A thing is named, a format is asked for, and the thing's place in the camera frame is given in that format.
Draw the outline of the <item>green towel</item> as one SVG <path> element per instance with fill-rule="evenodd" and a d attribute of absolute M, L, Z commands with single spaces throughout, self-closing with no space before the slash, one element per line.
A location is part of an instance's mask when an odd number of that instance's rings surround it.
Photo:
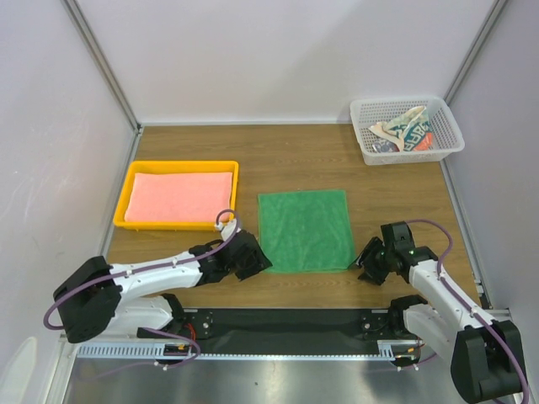
<path fill-rule="evenodd" d="M 355 258 L 343 190 L 259 195 L 259 242 L 273 274 L 335 273 Z"/>

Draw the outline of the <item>yellow plastic tray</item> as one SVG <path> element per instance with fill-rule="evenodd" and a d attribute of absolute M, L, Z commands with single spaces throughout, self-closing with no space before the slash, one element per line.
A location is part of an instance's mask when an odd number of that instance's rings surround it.
<path fill-rule="evenodd" d="M 236 203 L 237 177 L 239 164 L 235 161 L 134 161 L 129 166 L 125 181 L 120 193 L 114 215 L 114 224 L 125 229 L 146 231 L 214 231 L 214 225 L 226 223 L 234 217 L 228 212 L 224 215 L 217 214 L 211 222 L 127 222 L 125 212 L 129 204 L 134 178 L 137 173 L 149 174 L 173 174 L 173 173 L 231 173 L 232 194 L 230 208 L 233 210 Z"/>

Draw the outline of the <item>pink towel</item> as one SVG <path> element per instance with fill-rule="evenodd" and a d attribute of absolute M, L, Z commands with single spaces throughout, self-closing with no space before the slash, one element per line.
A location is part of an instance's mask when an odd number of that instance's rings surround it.
<path fill-rule="evenodd" d="M 211 222 L 230 208 L 231 173 L 137 173 L 127 222 Z"/>

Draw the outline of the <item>patterned white cloth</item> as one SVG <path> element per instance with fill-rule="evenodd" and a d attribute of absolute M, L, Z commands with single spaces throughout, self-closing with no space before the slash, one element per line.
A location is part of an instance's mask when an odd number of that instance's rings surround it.
<path fill-rule="evenodd" d="M 427 108 L 416 106 L 386 122 L 377 122 L 368 130 L 376 140 L 375 152 L 421 152 L 433 146 L 434 135 Z"/>

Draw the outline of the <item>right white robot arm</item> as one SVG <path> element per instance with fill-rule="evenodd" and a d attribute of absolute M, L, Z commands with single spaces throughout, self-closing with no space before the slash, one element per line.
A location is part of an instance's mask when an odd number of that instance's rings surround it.
<path fill-rule="evenodd" d="M 519 395 L 531 399 L 518 327 L 498 320 L 452 279 L 445 254 L 418 246 L 406 221 L 385 224 L 354 260 L 360 279 L 381 285 L 390 273 L 416 289 L 393 300 L 388 330 L 397 338 L 411 334 L 426 342 L 450 365 L 451 379 L 467 403 L 500 402 Z"/>

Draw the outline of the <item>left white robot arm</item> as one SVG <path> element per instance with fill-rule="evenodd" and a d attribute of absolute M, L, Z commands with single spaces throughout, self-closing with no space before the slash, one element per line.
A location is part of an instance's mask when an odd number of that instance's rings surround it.
<path fill-rule="evenodd" d="M 271 265 L 256 237 L 245 230 L 145 263 L 110 264 L 96 256 L 54 291 L 52 308 L 69 343 L 104 332 L 147 337 L 151 329 L 175 337 L 184 330 L 185 316 L 170 290 L 219 283 L 230 273 L 245 280 Z"/>

